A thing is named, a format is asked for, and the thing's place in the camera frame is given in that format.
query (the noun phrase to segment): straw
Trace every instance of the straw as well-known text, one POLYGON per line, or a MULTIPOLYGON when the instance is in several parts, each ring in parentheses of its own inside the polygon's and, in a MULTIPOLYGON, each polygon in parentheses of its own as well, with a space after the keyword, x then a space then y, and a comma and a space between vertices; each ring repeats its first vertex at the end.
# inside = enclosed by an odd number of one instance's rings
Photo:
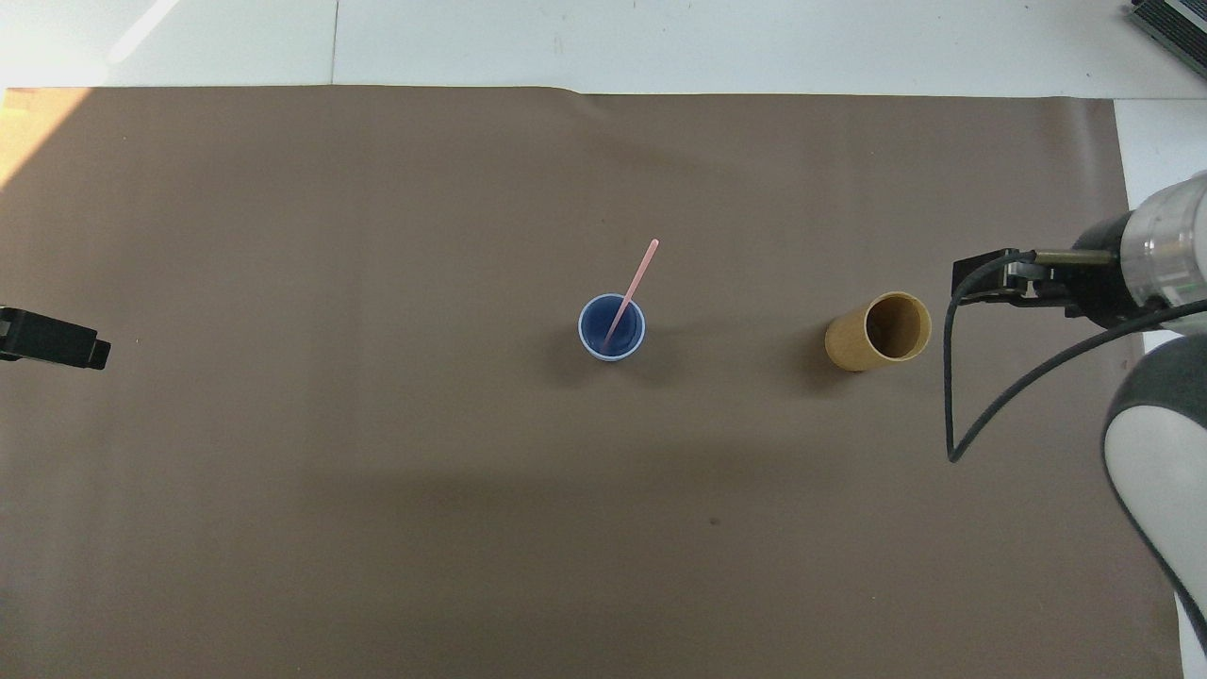
POLYGON ((629 306, 629 302, 632 300, 632 293, 637 291, 637 285, 641 282, 641 276, 646 275, 646 267, 649 265, 649 259, 654 258, 654 250, 658 248, 658 239, 654 238, 649 241, 649 247, 646 248, 646 256, 641 257, 641 264, 637 267, 637 273, 632 275, 632 282, 629 283, 629 291, 624 293, 624 299, 620 300, 620 308, 616 310, 616 317, 612 318, 612 326, 607 328, 607 334, 604 335, 604 350, 607 350, 607 344, 612 341, 612 333, 616 332, 616 326, 620 322, 620 316, 624 315, 624 309, 629 306))

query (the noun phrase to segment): blue cup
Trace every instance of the blue cup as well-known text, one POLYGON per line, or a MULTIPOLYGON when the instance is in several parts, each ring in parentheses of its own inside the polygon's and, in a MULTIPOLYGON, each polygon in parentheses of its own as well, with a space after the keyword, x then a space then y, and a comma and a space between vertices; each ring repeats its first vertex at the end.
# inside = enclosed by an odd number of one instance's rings
POLYGON ((646 338, 646 314, 641 312, 637 302, 630 299, 620 322, 616 324, 612 341, 607 344, 606 350, 604 349, 604 336, 607 335, 607 328, 612 326, 612 318, 616 317, 622 300, 624 294, 616 292, 600 294, 587 302, 583 311, 578 314, 578 338, 582 339, 587 353, 601 362, 628 358, 637 351, 642 339, 646 338))

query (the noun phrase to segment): cup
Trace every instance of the cup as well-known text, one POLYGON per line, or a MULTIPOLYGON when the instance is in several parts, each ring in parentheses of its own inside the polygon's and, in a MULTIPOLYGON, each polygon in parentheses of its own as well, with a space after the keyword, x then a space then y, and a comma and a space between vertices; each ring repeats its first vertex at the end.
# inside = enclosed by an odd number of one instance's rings
POLYGON ((906 292, 885 292, 829 323, 826 353, 840 369, 862 373, 908 362, 929 339, 926 304, 906 292))
POLYGON ((616 324, 611 341, 606 349, 604 347, 604 336, 607 335, 607 328, 612 326, 612 318, 616 317, 622 300, 624 294, 616 292, 600 294, 587 302, 578 314, 578 338, 582 339, 587 353, 601 362, 618 362, 630 357, 646 338, 646 314, 641 312, 637 302, 630 299, 620 322, 616 324))

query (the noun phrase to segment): yellow cup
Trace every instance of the yellow cup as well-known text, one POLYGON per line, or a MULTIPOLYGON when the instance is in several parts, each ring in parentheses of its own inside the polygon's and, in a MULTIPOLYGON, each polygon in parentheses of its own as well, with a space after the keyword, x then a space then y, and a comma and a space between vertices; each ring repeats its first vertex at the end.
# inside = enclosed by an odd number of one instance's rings
POLYGON ((826 328, 826 353, 851 373, 908 362, 929 341, 931 314, 906 292, 885 292, 826 328))

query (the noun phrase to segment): black cable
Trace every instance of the black cable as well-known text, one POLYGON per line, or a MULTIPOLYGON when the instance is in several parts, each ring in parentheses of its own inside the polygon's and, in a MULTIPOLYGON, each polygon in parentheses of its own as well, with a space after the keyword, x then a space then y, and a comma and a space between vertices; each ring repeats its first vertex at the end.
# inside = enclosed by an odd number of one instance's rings
MULTIPOLYGON (((1019 252, 1019 254, 1027 254, 1027 253, 1028 252, 1019 252)), ((1030 254, 1032 256, 1032 258, 1034 258, 1034 251, 1030 252, 1030 254)), ((1008 254, 1005 257, 999 257, 998 259, 995 259, 993 262, 990 262, 984 267, 978 268, 972 274, 969 274, 968 277, 964 279, 964 282, 968 282, 968 280, 972 279, 973 276, 986 275, 986 273, 982 271, 981 269, 991 267, 998 261, 1008 259, 1015 256, 1018 254, 1008 254)), ((1027 259, 1015 258, 1011 261, 1027 261, 1027 259)), ((1183 316, 1207 311, 1207 299, 1200 299, 1197 302, 1190 302, 1189 304, 1182 304, 1179 306, 1154 311, 1148 315, 1143 315, 1141 317, 1125 320, 1124 322, 1120 322, 1119 324, 1112 327, 1110 329, 1106 329, 1092 336, 1081 339, 1080 343, 1073 345, 1072 347, 1065 350, 1063 352, 1039 364, 1030 373, 1020 377, 1014 385, 1011 385, 1004 392, 1002 392, 1002 394, 999 394, 996 399, 993 399, 993 403, 991 403, 989 408, 985 409, 985 411, 980 415, 980 417, 978 417, 976 421, 973 422, 972 427, 968 428, 968 432, 960 440, 960 445, 952 446, 952 441, 955 438, 952 434, 952 422, 951 422, 951 324, 955 320, 955 309, 956 306, 960 305, 960 299, 963 297, 963 294, 961 294, 961 287, 964 287, 963 292, 967 293, 967 289, 970 288, 976 281, 973 280, 973 282, 969 282, 967 287, 964 286, 964 282, 961 282, 961 285, 956 288, 956 292, 951 297, 951 304, 947 305, 947 317, 946 321, 944 322, 944 328, 943 328, 944 411, 947 422, 947 460, 952 463, 960 462, 960 458, 963 457, 964 451, 967 451, 968 446, 970 446, 973 440, 976 439, 976 435, 980 434, 980 431, 984 429, 986 425, 989 425, 989 421, 993 420, 993 416, 996 416, 998 411, 1001 411, 1005 406, 1005 404, 1010 403, 1010 399, 1018 397, 1020 392, 1030 387, 1032 384, 1034 384, 1044 375, 1051 373, 1054 369, 1089 352, 1090 350, 1096 350, 1106 345, 1107 343, 1112 343, 1114 341, 1114 339, 1118 339, 1125 334, 1131 334, 1132 332, 1138 332, 1141 329, 1151 329, 1162 322, 1168 322, 1171 320, 1179 318, 1183 316)))
MULTIPOLYGON (((960 306, 960 302, 963 300, 964 295, 981 281, 985 276, 995 273, 1003 267, 1011 264, 1014 262, 1033 262, 1036 261, 1036 251, 1028 250, 1026 252, 1014 252, 1013 254, 1002 254, 1001 257, 986 262, 964 276, 960 281, 960 285, 951 292, 951 302, 947 304, 947 314, 943 318, 943 417, 947 426, 947 460, 956 462, 960 456, 955 456, 956 450, 956 437, 955 437, 955 425, 951 416, 951 326, 956 322, 956 309, 960 306)), ((967 449, 964 441, 960 443, 961 452, 963 455, 963 449, 967 449)))

